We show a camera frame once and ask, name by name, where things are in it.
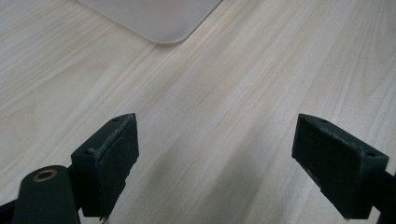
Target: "screw hole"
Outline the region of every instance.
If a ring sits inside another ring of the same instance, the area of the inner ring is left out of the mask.
[[[366,154],[368,157],[375,157],[375,153],[374,152],[367,152]]]
[[[58,172],[57,172],[56,170],[45,170],[45,171],[42,171],[42,172],[36,174],[36,175],[33,177],[33,180],[34,180],[35,182],[43,182],[43,181],[52,179],[52,178],[55,177],[57,174],[58,174]]]

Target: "white plastic object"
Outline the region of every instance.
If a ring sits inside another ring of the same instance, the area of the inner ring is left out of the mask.
[[[79,0],[157,43],[186,38],[221,0]]]

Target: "black mechanical part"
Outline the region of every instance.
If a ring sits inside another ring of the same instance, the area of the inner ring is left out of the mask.
[[[108,217],[139,156],[134,114],[110,120],[72,154],[85,217]]]
[[[79,223],[67,168],[47,166],[21,182],[13,224]]]
[[[14,218],[15,203],[17,201],[11,201],[0,206],[0,223],[11,224],[12,218]]]
[[[389,157],[325,119],[299,115],[291,155],[344,218],[366,219],[374,205],[396,220]]]
[[[139,156],[135,114],[110,120],[72,154],[69,168],[49,166],[27,175],[19,198],[0,206],[0,223],[79,223],[109,217]]]

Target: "wooden table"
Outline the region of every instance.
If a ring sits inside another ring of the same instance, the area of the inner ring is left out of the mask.
[[[224,0],[167,46],[76,0],[1,0],[0,204],[135,112],[140,158],[110,223],[347,223],[291,158],[297,116],[394,173],[395,96],[393,0]]]

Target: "light wood grain surface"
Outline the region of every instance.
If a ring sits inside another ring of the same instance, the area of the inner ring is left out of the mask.
[[[109,223],[347,223],[291,158],[295,125],[328,119],[395,172],[396,1],[224,0],[163,46],[76,0],[0,0],[0,204],[131,112]]]

